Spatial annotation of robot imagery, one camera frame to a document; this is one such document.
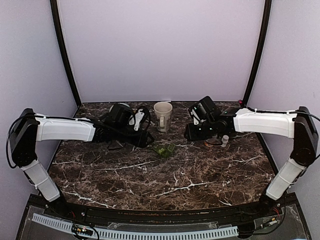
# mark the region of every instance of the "lavender wall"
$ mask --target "lavender wall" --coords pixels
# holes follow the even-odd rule
[[[60,0],[83,102],[237,101],[264,0]]]
[[[12,240],[33,188],[20,169],[12,170],[7,164],[7,131],[24,108],[69,117],[76,111],[50,1],[1,1],[0,80],[0,239]],[[56,141],[38,144],[38,157],[46,168],[56,148]]]
[[[320,1],[275,0],[256,83],[249,106],[290,110],[306,106],[320,116]],[[315,122],[320,131],[319,122]],[[264,135],[280,168],[293,141]],[[299,198],[313,239],[320,238],[320,161],[301,177],[293,190]]]

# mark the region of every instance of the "wire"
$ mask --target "wire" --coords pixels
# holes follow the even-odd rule
[[[275,211],[275,212],[276,212],[276,214],[277,214],[277,216],[278,216],[278,218],[280,218],[280,214],[279,214],[278,209],[276,209],[276,208],[274,207],[274,208],[273,208],[273,211]]]
[[[268,235],[268,234],[273,233],[275,230],[277,230],[282,225],[282,223],[285,220],[285,217],[286,217],[286,194],[284,194],[284,203],[283,203],[283,205],[284,205],[283,217],[282,217],[282,219],[280,220],[280,222],[278,223],[278,225],[274,229],[272,229],[271,231],[268,231],[268,232],[255,233],[255,231],[263,229],[263,227],[259,226],[256,229],[251,230],[251,231],[240,231],[239,235]]]
[[[49,205],[47,205],[50,209],[51,209],[51,211],[53,211],[55,214],[57,214],[59,217],[61,217],[61,218],[63,218],[63,219],[68,219],[67,217],[65,217],[65,216],[62,216],[62,215],[60,215],[59,213],[57,213],[52,207],[50,207]],[[99,235],[99,233],[98,233],[98,231],[93,227],[93,226],[90,226],[90,225],[88,225],[87,223],[85,223],[85,222],[83,222],[83,221],[78,221],[78,220],[76,220],[76,215],[75,215],[75,213],[73,212],[73,211],[70,211],[70,213],[72,213],[72,215],[73,215],[73,224],[75,224],[75,223],[80,223],[80,224],[82,224],[82,225],[86,225],[87,227],[89,227],[89,228],[91,228],[95,233],[96,233],[96,237],[97,237],[97,240],[100,240],[100,235]]]

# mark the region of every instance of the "marble table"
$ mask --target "marble table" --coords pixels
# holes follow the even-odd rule
[[[171,129],[156,130],[154,102],[129,102],[150,109],[149,131],[156,143],[176,145],[174,154],[160,158],[152,147],[63,141],[49,174],[70,203],[123,210],[196,210],[257,201],[274,177],[255,133],[238,133],[227,147],[188,142],[183,133],[192,122],[192,102],[172,102]],[[236,102],[216,102],[221,110]],[[98,118],[112,103],[84,103],[76,117]]]

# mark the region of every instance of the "black cable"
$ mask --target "black cable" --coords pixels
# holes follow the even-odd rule
[[[283,210],[283,218],[280,220],[280,222],[278,223],[278,225],[272,229],[271,231],[268,231],[268,232],[259,232],[259,233],[255,233],[255,231],[257,230],[260,230],[260,229],[263,229],[263,227],[259,226],[257,227],[256,229],[254,230],[251,230],[251,231],[240,231],[239,232],[239,235],[268,235],[268,234],[271,234],[273,233],[275,230],[277,230],[281,225],[282,223],[284,222],[285,220],[285,217],[286,217],[286,193],[283,195],[284,197],[284,210]]]
[[[65,217],[65,216],[62,216],[62,215],[60,215],[59,213],[57,213],[57,212],[56,212],[52,207],[50,207],[49,205],[47,205],[47,206],[50,208],[51,211],[53,211],[55,214],[57,214],[60,218],[62,218],[62,219],[67,219],[67,220],[71,220],[71,219],[69,219],[69,218],[67,218],[67,217]],[[74,218],[73,218],[71,221],[73,222],[73,224],[79,223],[79,224],[81,224],[81,225],[86,225],[86,226],[88,226],[89,228],[91,228],[91,229],[96,233],[97,240],[100,240],[100,235],[99,235],[98,231],[97,231],[93,226],[90,226],[90,223],[88,224],[88,223],[83,222],[83,221],[78,221],[78,220],[76,220],[75,216],[74,216]]]

